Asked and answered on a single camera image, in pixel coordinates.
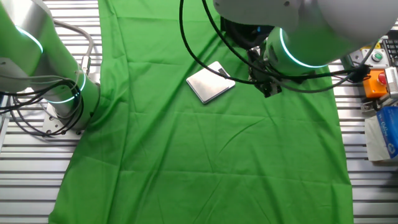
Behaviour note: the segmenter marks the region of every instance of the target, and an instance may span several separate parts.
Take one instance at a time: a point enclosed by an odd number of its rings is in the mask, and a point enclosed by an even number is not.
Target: metal grating
[[[88,31],[95,40],[90,78],[100,80],[102,42],[97,1],[46,1],[55,19]],[[88,42],[81,35],[57,27],[68,50],[80,62]],[[331,70],[342,66],[334,63]],[[335,88],[347,166],[353,185],[354,222],[398,223],[398,164],[368,161],[364,119],[360,110],[360,86]],[[41,128],[44,112],[31,106],[23,114]],[[47,223],[63,173],[77,141],[46,142],[25,134],[13,120],[8,124],[0,153],[0,223]]]

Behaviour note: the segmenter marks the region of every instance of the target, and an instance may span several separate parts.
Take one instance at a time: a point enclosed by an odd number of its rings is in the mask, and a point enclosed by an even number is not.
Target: green button
[[[379,60],[383,59],[383,55],[380,54],[380,53],[374,54],[374,57],[377,58],[377,59],[379,59]]]

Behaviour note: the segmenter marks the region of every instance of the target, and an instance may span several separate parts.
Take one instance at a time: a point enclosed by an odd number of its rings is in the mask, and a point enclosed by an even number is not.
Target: red button
[[[384,72],[380,73],[379,78],[377,81],[382,85],[387,85],[386,74]]]

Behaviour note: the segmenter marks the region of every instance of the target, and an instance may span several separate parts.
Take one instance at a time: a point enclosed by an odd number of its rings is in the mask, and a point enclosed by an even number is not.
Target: orange button
[[[384,69],[372,69],[369,74],[370,78],[363,81],[363,87],[365,89],[367,98],[380,98],[387,93],[386,88],[386,75]]]

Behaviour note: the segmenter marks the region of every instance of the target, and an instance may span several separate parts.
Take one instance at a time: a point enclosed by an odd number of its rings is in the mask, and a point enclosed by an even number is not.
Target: green cloth
[[[99,0],[101,101],[50,223],[353,223],[333,92],[264,98],[237,83],[203,105],[185,81],[200,67],[178,4]],[[187,1],[185,26],[205,63],[247,79],[200,1]]]

